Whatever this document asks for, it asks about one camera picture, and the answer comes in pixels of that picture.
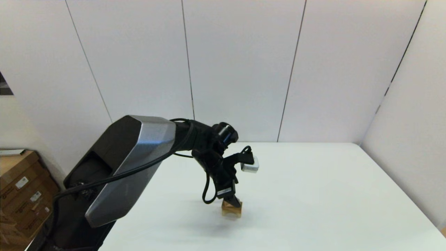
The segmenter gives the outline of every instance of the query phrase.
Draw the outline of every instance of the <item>black cable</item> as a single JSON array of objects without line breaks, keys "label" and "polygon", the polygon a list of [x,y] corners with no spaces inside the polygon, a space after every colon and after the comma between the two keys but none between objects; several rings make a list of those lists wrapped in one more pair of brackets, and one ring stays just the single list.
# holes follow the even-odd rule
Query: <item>black cable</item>
[{"label": "black cable", "polygon": [[193,158],[193,157],[190,156],[190,155],[184,155],[184,154],[179,154],[179,153],[174,153],[174,155],[176,155],[176,156],[180,156],[180,157],[186,157],[186,158]]},{"label": "black cable", "polygon": [[210,181],[209,173],[206,172],[206,185],[204,185],[203,195],[201,197],[203,199],[203,202],[206,203],[206,204],[210,204],[210,203],[214,202],[215,199],[217,198],[217,189],[215,189],[214,197],[212,199],[208,200],[208,201],[206,200],[206,194],[207,194],[207,190],[209,188],[209,181]]},{"label": "black cable", "polygon": [[251,152],[251,146],[245,146],[245,148],[243,148],[243,150],[240,153],[245,153],[245,152]]},{"label": "black cable", "polygon": [[176,119],[172,119],[170,121],[184,121],[184,122],[189,123],[190,126],[189,126],[189,130],[187,131],[187,134],[181,140],[181,142],[176,147],[172,148],[169,152],[161,155],[160,157],[158,157],[158,158],[156,158],[156,159],[154,159],[154,160],[152,160],[152,161],[150,161],[150,162],[148,162],[146,164],[143,164],[143,165],[140,165],[140,166],[138,166],[136,168],[133,168],[131,170],[122,172],[122,173],[120,173],[118,175],[111,176],[111,177],[108,177],[106,179],[103,179],[103,180],[100,180],[100,181],[96,181],[96,182],[93,182],[93,183],[72,187],[72,188],[69,188],[69,189],[67,189],[67,190],[65,190],[63,192],[60,192],[60,193],[56,194],[54,196],[54,198],[53,198],[53,220],[51,222],[50,229],[48,230],[48,233],[45,234],[44,242],[40,245],[40,247],[37,250],[39,251],[39,250],[41,250],[43,248],[43,246],[45,245],[47,239],[52,236],[53,231],[56,228],[56,225],[57,225],[57,222],[58,222],[58,216],[59,216],[59,203],[58,202],[59,202],[59,200],[61,198],[65,197],[65,196],[68,196],[68,195],[76,194],[76,193],[78,193],[80,191],[83,191],[83,190],[91,189],[93,187],[105,185],[105,184],[108,184],[110,182],[117,181],[117,180],[126,178],[126,177],[128,177],[130,175],[136,174],[136,173],[138,173],[138,172],[140,172],[142,170],[145,170],[145,169],[147,169],[147,168],[149,168],[149,167],[151,167],[151,166],[153,166],[153,165],[155,165],[155,164],[165,160],[166,158],[168,158],[171,155],[173,155],[176,151],[178,151],[184,145],[184,143],[186,143],[186,141],[188,140],[188,138],[192,134],[194,125],[193,125],[193,123],[190,123],[189,120],[184,119],[184,118],[176,118]]}]

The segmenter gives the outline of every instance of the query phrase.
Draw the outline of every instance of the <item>small wooden block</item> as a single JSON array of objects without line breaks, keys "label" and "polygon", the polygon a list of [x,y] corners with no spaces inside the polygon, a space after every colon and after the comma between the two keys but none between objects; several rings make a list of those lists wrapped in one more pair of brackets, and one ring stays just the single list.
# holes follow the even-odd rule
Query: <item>small wooden block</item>
[{"label": "small wooden block", "polygon": [[440,232],[446,237],[446,227],[443,228],[443,230],[441,230]]},{"label": "small wooden block", "polygon": [[225,216],[228,213],[234,213],[238,218],[242,217],[242,207],[236,208],[233,205],[223,201],[222,203],[222,215]]}]

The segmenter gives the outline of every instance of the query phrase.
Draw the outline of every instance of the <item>white wall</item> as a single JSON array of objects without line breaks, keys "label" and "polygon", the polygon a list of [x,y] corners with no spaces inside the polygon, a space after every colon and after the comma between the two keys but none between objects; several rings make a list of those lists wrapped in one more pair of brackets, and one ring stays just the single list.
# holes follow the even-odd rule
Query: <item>white wall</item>
[{"label": "white wall", "polygon": [[29,149],[39,153],[53,178],[62,184],[66,173],[43,142],[14,96],[0,96],[0,149]]},{"label": "white wall", "polygon": [[424,0],[308,0],[280,142],[363,139]]},{"label": "white wall", "polygon": [[195,118],[277,141],[304,0],[184,1]]},{"label": "white wall", "polygon": [[68,173],[111,120],[66,3],[0,1],[0,24],[0,71]]},{"label": "white wall", "polygon": [[113,121],[193,118],[181,0],[69,0]]},{"label": "white wall", "polygon": [[362,144],[439,228],[446,224],[446,1],[427,2]]}]

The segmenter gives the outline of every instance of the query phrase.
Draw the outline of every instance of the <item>cardboard box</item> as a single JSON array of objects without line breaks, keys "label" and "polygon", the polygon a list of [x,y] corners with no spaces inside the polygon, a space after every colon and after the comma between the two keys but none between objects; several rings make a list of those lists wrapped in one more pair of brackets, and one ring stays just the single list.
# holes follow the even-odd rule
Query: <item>cardboard box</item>
[{"label": "cardboard box", "polygon": [[25,190],[28,185],[44,171],[45,169],[38,161],[33,163],[0,191],[0,205],[4,207],[9,204],[13,198],[15,198],[22,190]]},{"label": "cardboard box", "polygon": [[20,223],[0,223],[0,233],[3,243],[27,244],[40,230],[45,220],[51,214],[51,203],[42,201],[34,210],[28,212]]},{"label": "cardboard box", "polygon": [[9,204],[1,206],[0,216],[2,223],[20,223],[23,217],[41,201],[51,202],[53,195],[57,191],[58,187],[51,179],[50,174],[44,171]]},{"label": "cardboard box", "polygon": [[20,156],[0,157],[0,191],[38,160],[35,151],[26,151]]},{"label": "cardboard box", "polygon": [[1,251],[24,251],[26,247],[31,243],[32,239],[14,237],[14,236],[4,236],[0,238]]}]

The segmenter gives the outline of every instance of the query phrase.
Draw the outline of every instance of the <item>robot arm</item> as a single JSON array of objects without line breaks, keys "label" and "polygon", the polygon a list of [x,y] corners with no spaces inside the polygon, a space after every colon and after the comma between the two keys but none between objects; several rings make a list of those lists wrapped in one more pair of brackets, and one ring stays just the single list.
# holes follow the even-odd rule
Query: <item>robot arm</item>
[{"label": "robot arm", "polygon": [[[256,171],[251,148],[223,158],[238,134],[227,123],[208,126],[194,120],[125,116],[111,124],[64,180],[66,191],[54,198],[52,216],[28,250],[98,250],[115,221],[138,200],[162,160],[192,151],[206,172],[203,201],[216,197],[240,207],[234,165]],[[206,201],[210,177],[215,196]]]}]

